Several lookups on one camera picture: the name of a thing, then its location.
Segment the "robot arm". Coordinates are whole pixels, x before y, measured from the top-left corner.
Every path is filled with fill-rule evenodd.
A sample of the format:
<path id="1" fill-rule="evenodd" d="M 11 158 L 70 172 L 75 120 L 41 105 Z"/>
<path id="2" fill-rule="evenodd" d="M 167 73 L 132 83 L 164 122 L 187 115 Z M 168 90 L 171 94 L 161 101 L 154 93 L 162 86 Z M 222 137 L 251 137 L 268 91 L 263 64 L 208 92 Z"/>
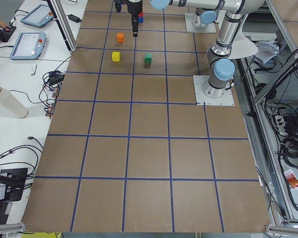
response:
<path id="1" fill-rule="evenodd" d="M 262 0 L 151 0 L 153 8 L 162 10 L 170 5 L 194 7 L 205 11 L 225 10 L 222 26 L 216 41 L 209 48 L 207 58 L 210 67 L 208 82 L 204 83 L 203 93 L 213 99 L 220 98 L 226 84 L 232 79 L 235 65 L 229 59 L 231 47 L 238 31 L 242 29 L 247 14 L 263 5 Z"/>
<path id="2" fill-rule="evenodd" d="M 215 10 L 196 8 L 195 15 L 192 18 L 192 25 L 196 28 L 202 28 L 206 25 L 214 23 L 218 13 Z"/>

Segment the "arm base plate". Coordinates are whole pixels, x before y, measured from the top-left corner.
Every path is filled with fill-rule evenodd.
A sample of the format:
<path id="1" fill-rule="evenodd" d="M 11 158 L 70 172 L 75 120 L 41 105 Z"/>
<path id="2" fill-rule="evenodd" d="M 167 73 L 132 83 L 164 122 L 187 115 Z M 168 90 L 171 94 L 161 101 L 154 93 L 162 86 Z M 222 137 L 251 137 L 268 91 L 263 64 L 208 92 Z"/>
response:
<path id="1" fill-rule="evenodd" d="M 199 106 L 234 106 L 230 84 L 223 89 L 215 89 L 209 84 L 209 76 L 193 76 L 196 105 Z"/>
<path id="2" fill-rule="evenodd" d="M 186 32 L 188 33 L 215 34 L 217 31 L 214 23 L 202 23 L 200 17 L 195 13 L 186 13 L 184 18 L 186 24 Z"/>

